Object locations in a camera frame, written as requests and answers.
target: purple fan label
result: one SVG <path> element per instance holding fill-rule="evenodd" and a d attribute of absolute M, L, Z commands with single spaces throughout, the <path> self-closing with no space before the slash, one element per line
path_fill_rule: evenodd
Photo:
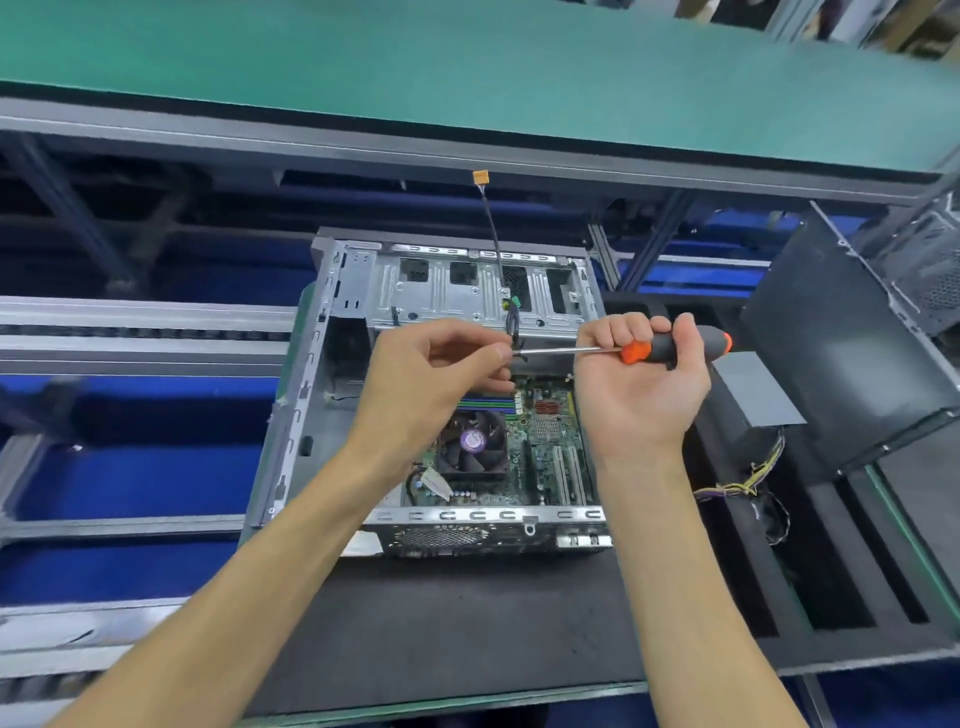
<path fill-rule="evenodd" d="M 460 435 L 460 447 L 467 452 L 479 452 L 486 444 L 486 436 L 478 429 L 467 429 Z"/>

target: black cable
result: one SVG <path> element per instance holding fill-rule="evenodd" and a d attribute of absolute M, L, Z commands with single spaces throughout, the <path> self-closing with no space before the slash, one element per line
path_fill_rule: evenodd
<path fill-rule="evenodd" d="M 426 473 L 426 468 L 422 465 L 418 465 L 412 471 L 410 471 L 410 474 L 407 475 L 407 479 L 403 481 L 403 487 L 407 491 L 407 497 L 410 499 L 410 505 L 417 505 L 417 499 L 414 497 L 414 490 L 411 482 L 413 481 L 414 477 L 423 473 Z"/>
<path fill-rule="evenodd" d="M 490 212 L 490 201 L 487 199 L 487 192 L 482 184 L 477 185 L 480 190 L 480 199 L 483 200 L 483 209 L 487 213 L 487 220 L 490 222 L 490 232 L 493 234 L 493 250 L 496 253 L 496 270 L 500 275 L 500 285 L 507 287 L 507 280 L 503 276 L 503 260 L 500 255 L 500 240 L 496 236 L 496 225 L 493 224 L 493 215 Z M 514 297 L 511 296 L 506 301 L 507 320 L 504 322 L 504 330 L 510 335 L 514 349 L 520 335 L 520 309 L 516 307 Z"/>

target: motherboard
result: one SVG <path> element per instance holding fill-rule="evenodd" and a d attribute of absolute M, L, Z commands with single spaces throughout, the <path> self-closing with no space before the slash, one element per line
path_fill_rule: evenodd
<path fill-rule="evenodd" d="M 403 505 L 593 505 L 573 382 L 517 376 L 509 397 L 469 395 L 403 484 Z M 439 476 L 448 492 L 438 492 Z"/>

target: orange screwdriver handle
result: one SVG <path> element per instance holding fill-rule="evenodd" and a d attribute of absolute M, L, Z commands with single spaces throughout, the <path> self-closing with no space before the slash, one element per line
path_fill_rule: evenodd
<path fill-rule="evenodd" d="M 704 339 L 704 359 L 719 359 L 733 347 L 733 339 L 717 327 L 698 326 Z M 651 364 L 676 364 L 677 345 L 668 333 L 655 333 L 653 341 L 632 341 L 620 351 L 625 364 L 646 361 Z"/>

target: screwdriver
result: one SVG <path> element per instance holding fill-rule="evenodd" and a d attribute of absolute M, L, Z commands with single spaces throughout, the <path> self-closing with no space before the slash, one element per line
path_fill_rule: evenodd
<path fill-rule="evenodd" d="M 717 327 L 698 326 L 700 335 L 704 339 L 704 359 L 713 361 L 719 359 L 733 347 L 733 339 L 724 330 Z M 649 364 L 676 364 L 677 345 L 673 336 L 668 333 L 655 333 L 653 341 L 632 341 L 625 347 L 557 347 L 552 349 L 519 349 L 514 356 L 530 356 L 540 353 L 591 353 L 591 352 L 620 352 L 620 359 L 625 364 L 636 364 L 645 361 Z"/>

